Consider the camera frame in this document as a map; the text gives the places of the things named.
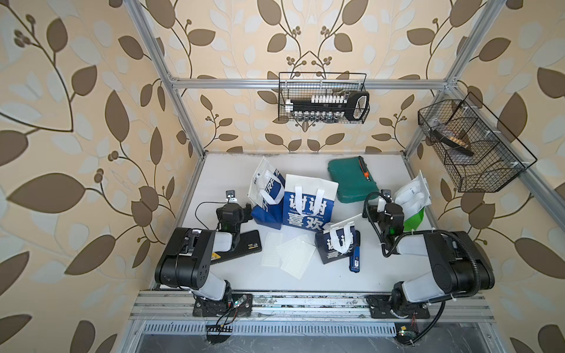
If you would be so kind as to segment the blue stapler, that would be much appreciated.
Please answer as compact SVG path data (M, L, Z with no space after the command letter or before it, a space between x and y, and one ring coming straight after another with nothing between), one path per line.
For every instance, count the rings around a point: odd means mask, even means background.
M350 265L349 269L353 273L360 272L360 247L355 246L350 254Z

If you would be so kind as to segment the small blue white bag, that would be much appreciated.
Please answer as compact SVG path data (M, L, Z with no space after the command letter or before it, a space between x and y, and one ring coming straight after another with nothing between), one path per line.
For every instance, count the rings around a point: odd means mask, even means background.
M326 224L321 232L316 233L314 241L319 257L324 265L338 260L348 259L355 246L360 247L360 232L356 221L360 215L341 222Z

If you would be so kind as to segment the large blue white tote bag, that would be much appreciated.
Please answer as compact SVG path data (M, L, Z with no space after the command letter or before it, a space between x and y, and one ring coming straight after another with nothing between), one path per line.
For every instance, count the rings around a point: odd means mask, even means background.
M311 232L322 231L332 218L337 191L337 182L287 174L282 225Z

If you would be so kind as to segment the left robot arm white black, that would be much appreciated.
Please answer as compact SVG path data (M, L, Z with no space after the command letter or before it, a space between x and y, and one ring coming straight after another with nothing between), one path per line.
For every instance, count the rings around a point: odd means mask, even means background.
M241 232L241 225L252 220L252 206L227 203L216 210L215 229L178 227L158 261L154 280L169 288L189 289L196 297L232 307L228 281L211 271L216 260L235 260L260 251L256 231Z

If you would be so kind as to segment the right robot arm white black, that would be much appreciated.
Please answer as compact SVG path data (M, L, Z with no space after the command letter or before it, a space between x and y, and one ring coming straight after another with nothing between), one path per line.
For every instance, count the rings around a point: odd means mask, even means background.
M363 217L380 240L383 256L425 257L429 272L394 285L391 307L446 302L473 297L494 287L494 272L466 232L442 229L404 229L403 208L380 198L380 205L365 202Z

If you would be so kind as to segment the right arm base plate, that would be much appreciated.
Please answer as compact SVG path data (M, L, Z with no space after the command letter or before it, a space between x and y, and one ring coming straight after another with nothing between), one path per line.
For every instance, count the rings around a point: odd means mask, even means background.
M429 310L423 304L408 302L396 295L373 294L366 297L372 319L429 319Z

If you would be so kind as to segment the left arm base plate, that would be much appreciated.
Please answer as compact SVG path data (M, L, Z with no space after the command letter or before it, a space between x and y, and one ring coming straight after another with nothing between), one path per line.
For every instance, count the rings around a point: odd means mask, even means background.
M219 301L194 295L192 315L198 318L219 318L222 314L238 312L238 317L250 317L254 296L248 293L225 294Z

